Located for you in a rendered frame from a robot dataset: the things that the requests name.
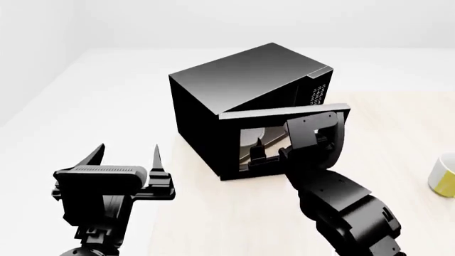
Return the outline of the black microwave oven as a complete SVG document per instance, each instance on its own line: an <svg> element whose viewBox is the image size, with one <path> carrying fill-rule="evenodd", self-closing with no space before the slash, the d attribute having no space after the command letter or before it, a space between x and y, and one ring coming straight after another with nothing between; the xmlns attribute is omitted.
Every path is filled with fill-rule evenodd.
<svg viewBox="0 0 455 256"><path fill-rule="evenodd" d="M323 104L332 74L275 43L170 74L178 132L219 176L228 160L222 113Z"/></svg>

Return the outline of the glass turntable plate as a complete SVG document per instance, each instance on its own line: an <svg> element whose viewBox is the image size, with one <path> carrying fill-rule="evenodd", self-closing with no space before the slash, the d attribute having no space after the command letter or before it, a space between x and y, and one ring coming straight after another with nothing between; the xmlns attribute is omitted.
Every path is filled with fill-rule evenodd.
<svg viewBox="0 0 455 256"><path fill-rule="evenodd" d="M261 140L265 149L274 146L288 136L284 127L261 127L253 129L242 129L240 131L240 162L244 162L250 157L250 148Z"/></svg>

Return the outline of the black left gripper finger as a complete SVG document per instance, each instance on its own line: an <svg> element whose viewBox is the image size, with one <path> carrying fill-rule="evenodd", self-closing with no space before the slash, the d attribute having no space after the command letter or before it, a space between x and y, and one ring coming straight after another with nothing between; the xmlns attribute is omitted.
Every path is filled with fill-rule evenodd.
<svg viewBox="0 0 455 256"><path fill-rule="evenodd" d="M153 162L152 162L152 168L150 170L150 173L152 173L152 172L165 172L162 161L161 161L161 155L160 155L158 144L156 144L154 147Z"/></svg>
<svg viewBox="0 0 455 256"><path fill-rule="evenodd" d="M105 152L105 145L100 144L92 153L80 161L76 166L99 166Z"/></svg>

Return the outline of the black microwave door with handle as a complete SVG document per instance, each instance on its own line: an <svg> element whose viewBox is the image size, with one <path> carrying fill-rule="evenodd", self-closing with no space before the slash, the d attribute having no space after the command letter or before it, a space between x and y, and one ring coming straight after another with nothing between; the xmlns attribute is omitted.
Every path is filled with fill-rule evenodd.
<svg viewBox="0 0 455 256"><path fill-rule="evenodd" d="M315 131L318 141L317 146L335 144L335 146L338 147L339 159L344 143L345 122L350 112L350 107L347 104L312 105L222 113L219 118L219 128L222 129L223 136L226 140L226 152L224 155L226 155L227 161L222 165L220 170L220 180L232 181L241 178L273 176L254 175L252 172L247 170L247 164L234 164L234 155L240 153L240 131L242 129L284 127L287 130L287 121L289 119L306 117L312 114L320 114L322 112L335 112L337 114L338 124L334 127L317 129ZM304 170L326 170L332 167L310 167L303 166L302 164L299 164L298 166L299 172L303 172Z"/></svg>

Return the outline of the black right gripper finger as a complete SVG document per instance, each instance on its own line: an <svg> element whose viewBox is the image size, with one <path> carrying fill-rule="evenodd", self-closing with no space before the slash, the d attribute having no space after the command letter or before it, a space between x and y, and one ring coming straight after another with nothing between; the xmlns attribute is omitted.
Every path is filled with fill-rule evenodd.
<svg viewBox="0 0 455 256"><path fill-rule="evenodd" d="M264 161L266 153L263 145L252 146L250 148L251 161Z"/></svg>

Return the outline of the white and yellow mug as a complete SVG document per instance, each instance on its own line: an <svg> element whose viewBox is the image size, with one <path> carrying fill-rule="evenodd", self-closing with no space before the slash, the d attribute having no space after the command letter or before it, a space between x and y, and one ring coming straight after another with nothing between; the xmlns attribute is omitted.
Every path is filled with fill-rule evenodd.
<svg viewBox="0 0 455 256"><path fill-rule="evenodd" d="M455 152L443 153L438 157L427 183L440 196L455 198Z"/></svg>

